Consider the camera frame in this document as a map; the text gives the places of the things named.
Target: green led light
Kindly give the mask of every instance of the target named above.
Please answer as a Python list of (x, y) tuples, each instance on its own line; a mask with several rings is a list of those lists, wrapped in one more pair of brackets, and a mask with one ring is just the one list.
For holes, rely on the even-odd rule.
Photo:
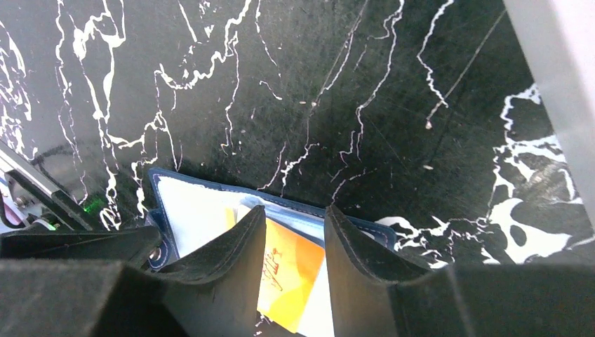
[(103, 204), (103, 200), (101, 200), (101, 198), (96, 198), (96, 199), (92, 200), (87, 206), (83, 207), (83, 210), (86, 213), (95, 213), (96, 211), (99, 211), (102, 204)]

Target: black marble surface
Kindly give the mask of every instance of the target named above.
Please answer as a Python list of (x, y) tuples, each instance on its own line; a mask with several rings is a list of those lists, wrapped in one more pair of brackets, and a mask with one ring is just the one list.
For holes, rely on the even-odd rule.
[(160, 166), (380, 220), (429, 267), (592, 263), (501, 1), (0, 8), (0, 133), (109, 229)]

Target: scratch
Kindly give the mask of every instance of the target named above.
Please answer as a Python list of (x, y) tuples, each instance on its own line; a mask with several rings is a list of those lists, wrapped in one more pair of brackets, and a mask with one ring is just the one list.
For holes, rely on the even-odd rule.
[(333, 182), (335, 179), (337, 179), (337, 177), (339, 176), (339, 174), (340, 174), (341, 172), (343, 172), (343, 170), (345, 170), (345, 167), (344, 167), (344, 168), (342, 168), (342, 169), (340, 169), (339, 171), (337, 171), (337, 173), (335, 173), (335, 175), (334, 175), (334, 176), (331, 176), (331, 175), (330, 175), (330, 173), (329, 173), (328, 175), (329, 175), (329, 176), (332, 178), (332, 179), (330, 179), (330, 182), (332, 183), (332, 182)]
[(283, 142), (283, 148), (281, 149), (280, 153), (279, 153), (279, 157), (277, 158), (277, 161), (279, 162), (279, 165), (277, 165), (277, 170), (275, 171), (275, 174), (273, 175), (273, 178), (271, 178), (271, 181), (269, 181), (266, 185), (257, 188), (257, 191), (262, 191), (265, 190), (267, 188), (269, 188), (273, 182), (275, 181), (275, 179), (277, 179), (277, 175), (279, 174), (279, 170), (281, 170), (281, 158), (283, 157), (283, 152), (285, 151), (285, 148), (287, 147), (287, 142)]
[[(457, 80), (455, 81), (455, 83), (450, 87), (450, 89), (448, 89), (448, 92), (444, 95), (444, 100), (446, 98), (448, 98), (448, 96), (450, 96), (451, 93), (453, 93), (453, 91), (455, 90), (455, 88), (457, 88), (457, 86), (461, 82), (462, 78), (465, 76), (465, 74), (467, 73), (467, 71), (469, 71), (469, 68), (471, 67), (471, 64), (473, 64), (473, 62), (477, 58), (477, 55), (479, 54), (479, 52), (483, 48), (483, 45), (486, 44), (487, 40), (490, 38), (490, 35), (492, 35), (492, 33), (494, 32), (494, 30), (496, 29), (496, 26), (498, 26), (498, 23), (500, 23), (501, 19), (504, 17), (505, 14), (506, 14), (506, 10), (503, 10), (501, 12), (501, 14), (498, 16), (498, 18), (496, 19), (496, 21), (493, 23), (492, 27), (490, 27), (490, 30), (488, 30), (488, 33), (484, 36), (484, 38), (483, 38), (483, 40), (481, 40), (481, 43), (479, 44), (479, 46), (477, 46), (477, 48), (475, 49), (475, 52), (474, 52), (473, 56), (471, 57), (471, 59), (469, 60), (469, 62), (467, 63), (467, 65), (465, 66), (465, 68), (463, 69), (463, 71), (461, 72), (461, 74), (459, 75), (459, 77), (457, 78)], [(441, 100), (440, 102), (438, 102), (434, 106), (434, 108), (431, 110), (431, 112), (429, 113), (429, 116), (426, 117), (426, 120), (427, 120), (426, 128), (427, 129), (432, 128), (432, 124), (430, 123), (430, 119), (432, 119), (432, 117), (434, 116), (434, 114), (436, 114), (436, 111), (438, 111), (438, 109), (443, 105), (444, 100)]]
[(343, 181), (339, 184), (339, 186), (337, 186), (337, 188), (335, 189), (333, 196), (331, 197), (331, 199), (333, 200), (333, 204), (335, 203), (335, 201), (337, 201), (337, 194), (339, 194), (339, 191), (341, 190), (341, 187), (343, 187), (343, 185), (345, 185), (346, 182), (348, 181), (353, 181), (353, 179), (357, 179), (360, 178), (362, 176), (365, 176), (368, 173), (372, 173), (374, 171), (376, 171), (377, 168), (374, 168), (372, 171), (370, 172), (366, 172), (366, 169), (363, 169), (363, 172), (360, 174), (356, 174), (355, 176), (352, 176), (351, 178), (347, 178), (347, 179), (343, 179)]
[(398, 159), (398, 161), (401, 163), (401, 165), (405, 168), (405, 170), (407, 172), (409, 172), (409, 169), (407, 168), (407, 166), (405, 166), (405, 162), (401, 159), (401, 156), (399, 156), (399, 154), (396, 153), (396, 150), (394, 149), (394, 147), (392, 147), (391, 143), (389, 143), (388, 139), (386, 139), (386, 137), (382, 133), (382, 131), (376, 126), (376, 123), (374, 123), (373, 121), (369, 121), (369, 122), (376, 129), (376, 131), (378, 131), (378, 134), (380, 135), (380, 137), (385, 141), (385, 143), (387, 144), (387, 146), (389, 147), (389, 149), (392, 151), (392, 153)]
[(366, 51), (368, 51), (368, 44), (366, 44), (365, 46), (363, 46), (363, 51), (359, 55), (359, 58), (357, 59), (357, 62), (355, 62), (354, 70), (357, 69), (357, 67), (359, 67), (359, 63), (361, 62), (361, 59), (363, 58), (363, 56), (366, 54)]
[[(304, 159), (306, 159), (308, 157), (309, 151), (312, 148), (312, 146), (315, 146), (315, 145), (318, 146), (319, 145), (318, 143), (316, 143), (316, 144), (310, 144), (310, 117), (312, 117), (312, 115), (314, 114), (314, 110), (316, 109), (316, 106), (318, 105), (319, 100), (320, 100), (320, 97), (322, 96), (322, 94), (324, 93), (324, 91), (325, 90), (328, 90), (333, 85), (334, 81), (338, 78), (339, 74), (342, 72), (342, 67), (345, 65), (345, 63), (347, 62), (347, 58), (349, 57), (349, 51), (351, 50), (350, 49), (351, 48), (351, 42), (353, 42), (354, 33), (357, 30), (357, 27), (359, 26), (359, 23), (361, 22), (361, 19), (363, 17), (364, 10), (366, 9), (366, 6), (368, 5), (368, 2), (369, 2), (369, 0), (366, 0), (366, 2), (363, 3), (363, 5), (362, 5), (362, 7), (361, 7), (361, 9), (359, 11), (358, 17), (355, 20), (352, 28), (349, 31), (349, 34), (347, 35), (347, 39), (345, 40), (345, 42), (342, 45), (341, 51), (337, 54), (337, 57), (335, 58), (335, 61), (333, 62), (333, 65), (330, 67), (330, 69), (329, 69), (329, 71), (328, 71), (328, 73), (326, 75), (326, 78), (324, 79), (324, 82), (323, 82), (323, 85), (322, 85), (321, 90), (319, 91), (319, 94), (317, 95), (316, 99), (314, 99), (312, 101), (312, 103), (311, 103), (311, 106), (312, 107), (310, 108), (309, 115), (308, 115), (308, 118), (306, 120), (306, 143), (304, 145), (305, 153), (301, 157), (299, 157), (297, 160), (295, 160), (295, 161), (292, 161), (292, 162), (289, 162), (289, 163), (286, 162), (285, 169), (284, 170), (281, 170), (281, 172), (284, 174), (284, 176), (282, 178), (283, 189), (286, 186), (287, 175), (289, 174), (289, 172), (291, 171), (291, 169), (293, 169), (293, 167), (295, 165), (298, 165), (302, 160), (304, 160)], [(347, 46), (347, 54), (346, 54), (345, 58), (343, 59), (343, 62), (341, 63), (342, 65), (340, 66), (339, 71), (337, 71), (337, 74), (335, 74), (335, 77), (333, 78), (333, 80), (331, 81), (331, 83), (328, 84), (329, 83), (328, 81), (330, 80), (330, 78), (333, 75), (333, 70), (335, 69), (335, 67), (339, 63), (339, 60), (341, 58), (341, 55), (343, 54), (343, 49), (345, 49), (345, 46)]]
[(396, 25), (396, 23), (398, 21), (400, 21), (403, 18), (404, 4), (405, 4), (405, 1), (401, 0), (401, 5), (399, 6), (399, 9), (395, 13), (393, 13), (393, 17), (391, 20), (390, 32), (393, 35), (393, 39), (392, 39), (392, 44), (391, 44), (389, 57), (388, 57), (388, 61), (387, 61), (387, 71), (385, 72), (385, 75), (381, 78), (380, 82), (378, 82), (378, 85), (376, 85), (376, 87), (374, 88), (374, 91), (372, 92), (370, 97), (367, 99), (367, 101), (365, 101), (363, 104), (359, 105), (355, 111), (355, 114), (357, 116), (357, 121), (359, 122), (359, 126), (360, 126), (359, 133), (357, 134), (357, 143), (356, 143), (356, 147), (355, 147), (358, 159), (359, 159), (359, 150), (360, 150), (360, 146), (361, 146), (361, 139), (363, 138), (363, 122), (361, 121), (361, 112), (362, 112), (362, 110), (366, 109), (372, 103), (372, 101), (374, 101), (374, 99), (376, 99), (376, 95), (377, 95), (378, 91), (380, 90), (380, 88), (382, 88), (382, 85), (385, 83), (385, 81), (387, 80), (387, 78), (391, 72), (392, 56), (394, 53), (394, 49), (396, 48), (396, 31), (395, 31), (394, 26)]

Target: orange card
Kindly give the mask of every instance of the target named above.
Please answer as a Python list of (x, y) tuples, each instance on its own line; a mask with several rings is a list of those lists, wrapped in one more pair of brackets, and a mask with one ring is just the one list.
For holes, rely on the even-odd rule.
[[(238, 220), (249, 211), (240, 205)], [(323, 259), (322, 247), (267, 218), (258, 311), (295, 333)]]

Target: wallet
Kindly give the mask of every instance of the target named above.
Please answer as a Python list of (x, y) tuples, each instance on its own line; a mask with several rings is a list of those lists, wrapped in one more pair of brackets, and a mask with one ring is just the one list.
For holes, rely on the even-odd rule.
[[(158, 227), (163, 242), (159, 270), (233, 227), (250, 209), (265, 207), (267, 238), (258, 311), (291, 333), (332, 336), (333, 320), (326, 259), (324, 210), (244, 187), (223, 185), (162, 168), (149, 177), (159, 207), (147, 225)], [(349, 218), (364, 234), (394, 250), (396, 234), (370, 221)]]

